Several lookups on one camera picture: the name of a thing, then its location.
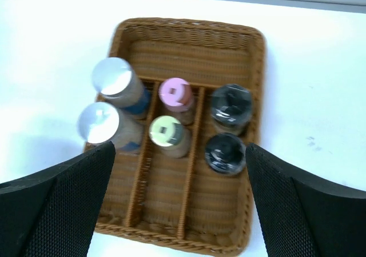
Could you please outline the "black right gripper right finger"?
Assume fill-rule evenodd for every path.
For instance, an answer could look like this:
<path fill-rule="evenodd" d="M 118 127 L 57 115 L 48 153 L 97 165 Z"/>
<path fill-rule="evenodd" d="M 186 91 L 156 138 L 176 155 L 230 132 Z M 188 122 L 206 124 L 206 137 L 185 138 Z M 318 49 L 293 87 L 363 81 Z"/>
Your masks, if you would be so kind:
<path fill-rule="evenodd" d="M 268 256 L 365 256 L 365 191 L 311 174 L 254 143 L 246 162 Z"/>

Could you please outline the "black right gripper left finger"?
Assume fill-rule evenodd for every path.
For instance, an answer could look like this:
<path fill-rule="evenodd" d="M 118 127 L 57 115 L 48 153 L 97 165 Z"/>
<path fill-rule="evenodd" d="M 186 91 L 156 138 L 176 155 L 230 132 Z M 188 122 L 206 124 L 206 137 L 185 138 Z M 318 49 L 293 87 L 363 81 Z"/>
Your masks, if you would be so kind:
<path fill-rule="evenodd" d="M 1 183 L 1 256 L 86 256 L 115 155 L 107 142 Z"/>

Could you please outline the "black lid spice jar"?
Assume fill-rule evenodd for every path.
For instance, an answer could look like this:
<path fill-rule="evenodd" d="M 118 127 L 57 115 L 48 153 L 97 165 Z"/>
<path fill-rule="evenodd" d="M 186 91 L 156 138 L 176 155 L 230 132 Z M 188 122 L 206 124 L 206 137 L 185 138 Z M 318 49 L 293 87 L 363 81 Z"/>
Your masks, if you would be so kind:
<path fill-rule="evenodd" d="M 216 173 L 235 176 L 246 166 L 246 146 L 242 140 L 231 133 L 212 136 L 205 145 L 206 164 Z"/>

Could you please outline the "black lid pepper jar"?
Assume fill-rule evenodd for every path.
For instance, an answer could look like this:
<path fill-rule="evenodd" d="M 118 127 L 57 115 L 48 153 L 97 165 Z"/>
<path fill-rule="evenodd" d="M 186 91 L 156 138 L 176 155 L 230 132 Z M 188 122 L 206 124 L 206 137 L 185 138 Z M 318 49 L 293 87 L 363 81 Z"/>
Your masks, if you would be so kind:
<path fill-rule="evenodd" d="M 217 132 L 228 132 L 239 136 L 253 114 L 250 91 L 234 83 L 217 88 L 212 94 L 210 114 Z"/>

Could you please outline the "yellow lid spice jar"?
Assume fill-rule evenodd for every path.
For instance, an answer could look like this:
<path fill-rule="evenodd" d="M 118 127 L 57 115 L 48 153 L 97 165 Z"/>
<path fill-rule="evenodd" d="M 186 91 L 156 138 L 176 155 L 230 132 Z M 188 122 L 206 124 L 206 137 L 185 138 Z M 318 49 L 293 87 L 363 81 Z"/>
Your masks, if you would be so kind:
<path fill-rule="evenodd" d="M 185 157 L 190 150 L 190 131 L 172 116 L 154 119 L 149 126 L 149 137 L 164 155 L 171 158 Z"/>

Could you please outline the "blue label silver cap bottle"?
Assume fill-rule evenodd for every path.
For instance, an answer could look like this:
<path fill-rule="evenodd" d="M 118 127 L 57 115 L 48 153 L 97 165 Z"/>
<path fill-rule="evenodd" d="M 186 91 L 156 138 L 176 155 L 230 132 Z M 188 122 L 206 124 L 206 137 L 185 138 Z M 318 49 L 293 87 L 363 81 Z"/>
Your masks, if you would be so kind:
<path fill-rule="evenodd" d="M 105 58 L 96 64 L 91 78 L 96 91 L 109 103 L 136 119 L 146 118 L 150 92 L 128 61 L 118 57 Z"/>

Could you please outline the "pink lid spice jar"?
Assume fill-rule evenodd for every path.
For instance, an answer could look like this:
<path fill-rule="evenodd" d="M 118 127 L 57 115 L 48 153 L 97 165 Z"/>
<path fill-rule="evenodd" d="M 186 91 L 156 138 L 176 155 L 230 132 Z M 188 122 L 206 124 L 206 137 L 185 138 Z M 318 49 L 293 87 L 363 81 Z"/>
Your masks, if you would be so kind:
<path fill-rule="evenodd" d="M 169 114 L 182 125 L 191 125 L 195 116 L 195 99 L 190 84 L 178 77 L 165 80 L 158 91 L 159 97 Z"/>

